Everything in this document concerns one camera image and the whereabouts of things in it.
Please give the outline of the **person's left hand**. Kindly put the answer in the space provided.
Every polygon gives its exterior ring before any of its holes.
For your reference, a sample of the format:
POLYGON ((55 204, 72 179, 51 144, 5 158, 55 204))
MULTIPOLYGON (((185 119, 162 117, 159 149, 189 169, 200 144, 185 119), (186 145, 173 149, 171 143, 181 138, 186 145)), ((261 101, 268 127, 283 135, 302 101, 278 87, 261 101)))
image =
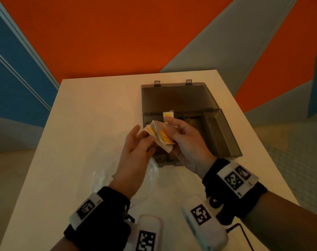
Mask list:
POLYGON ((147 166, 148 163, 128 163, 126 161, 125 141, 117 171, 109 187, 131 200, 144 181, 147 166))

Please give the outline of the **person's right hand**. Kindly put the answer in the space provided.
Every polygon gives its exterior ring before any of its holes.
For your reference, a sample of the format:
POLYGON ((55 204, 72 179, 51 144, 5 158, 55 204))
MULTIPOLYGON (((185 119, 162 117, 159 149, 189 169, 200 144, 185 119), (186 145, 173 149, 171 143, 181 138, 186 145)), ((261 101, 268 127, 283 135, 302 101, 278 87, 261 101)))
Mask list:
POLYGON ((180 119, 166 117, 165 120, 181 132, 181 142, 175 142, 172 152, 188 170, 203 179, 218 158, 207 148, 197 129, 180 119))

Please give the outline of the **stack of yellow white packets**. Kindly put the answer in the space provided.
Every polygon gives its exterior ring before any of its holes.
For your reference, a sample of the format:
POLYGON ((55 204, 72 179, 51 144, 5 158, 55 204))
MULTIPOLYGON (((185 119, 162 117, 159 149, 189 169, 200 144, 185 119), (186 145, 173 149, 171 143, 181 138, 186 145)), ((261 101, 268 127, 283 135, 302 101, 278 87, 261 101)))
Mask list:
POLYGON ((174 141, 169 138, 163 128, 165 123, 153 120, 150 124, 147 124, 144 127, 144 131, 146 131, 150 136, 154 137, 154 142, 161 147, 165 152, 170 153, 174 147, 174 141))

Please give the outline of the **person's left forearm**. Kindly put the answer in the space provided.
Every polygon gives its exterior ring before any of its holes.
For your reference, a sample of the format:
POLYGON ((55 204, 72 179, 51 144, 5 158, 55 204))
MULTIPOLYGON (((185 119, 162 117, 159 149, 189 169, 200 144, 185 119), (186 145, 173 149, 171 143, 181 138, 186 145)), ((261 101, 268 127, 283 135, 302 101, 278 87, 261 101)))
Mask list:
POLYGON ((80 249, 64 236, 50 251, 80 251, 80 249))

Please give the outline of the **person's right forearm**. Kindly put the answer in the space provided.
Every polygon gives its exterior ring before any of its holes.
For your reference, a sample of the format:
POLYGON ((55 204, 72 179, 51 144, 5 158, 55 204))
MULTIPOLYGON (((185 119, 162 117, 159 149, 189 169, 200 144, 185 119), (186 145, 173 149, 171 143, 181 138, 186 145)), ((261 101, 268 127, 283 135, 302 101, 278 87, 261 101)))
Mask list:
POLYGON ((270 251, 317 251, 317 215, 270 191, 241 221, 270 251))

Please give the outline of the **yellow white packet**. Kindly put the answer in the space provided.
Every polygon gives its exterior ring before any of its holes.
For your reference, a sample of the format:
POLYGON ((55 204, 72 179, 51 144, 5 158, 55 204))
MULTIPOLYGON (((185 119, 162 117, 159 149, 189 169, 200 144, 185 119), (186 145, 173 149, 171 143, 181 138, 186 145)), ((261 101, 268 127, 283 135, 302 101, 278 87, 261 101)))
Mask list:
POLYGON ((168 111, 168 112, 163 112, 163 113, 162 113, 162 116, 163 116, 163 121, 164 121, 164 123, 165 123, 165 124, 168 124, 168 122, 167 122, 165 119, 166 119, 166 117, 172 117, 172 118, 174 118, 174 112, 173 112, 173 110, 170 110, 170 111, 168 111))

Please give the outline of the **grey plastic box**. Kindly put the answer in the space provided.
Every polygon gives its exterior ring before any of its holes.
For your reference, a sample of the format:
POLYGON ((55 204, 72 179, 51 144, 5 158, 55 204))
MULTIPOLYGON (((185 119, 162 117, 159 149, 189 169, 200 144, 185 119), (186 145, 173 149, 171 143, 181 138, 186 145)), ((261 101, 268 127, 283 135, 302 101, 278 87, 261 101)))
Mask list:
POLYGON ((210 152, 219 158, 234 160, 243 154, 228 121, 205 83, 141 85, 142 117, 145 128, 153 120, 163 121, 170 110, 197 129, 210 152))

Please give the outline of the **clear plastic bag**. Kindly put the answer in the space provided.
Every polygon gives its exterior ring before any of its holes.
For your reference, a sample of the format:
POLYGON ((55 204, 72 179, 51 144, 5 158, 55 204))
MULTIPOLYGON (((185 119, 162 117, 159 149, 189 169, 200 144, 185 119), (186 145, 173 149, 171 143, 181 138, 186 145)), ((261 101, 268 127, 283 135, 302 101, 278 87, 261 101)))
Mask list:
MULTIPOLYGON (((122 149, 123 146, 113 147, 101 155, 100 161, 102 165, 98 166, 97 170, 93 173, 92 192, 97 192, 103 186, 108 186, 111 183, 119 165, 122 149)), ((132 197, 130 207, 144 203, 155 194, 158 178, 158 164, 155 159, 151 158, 147 166, 144 181, 137 193, 132 197)))

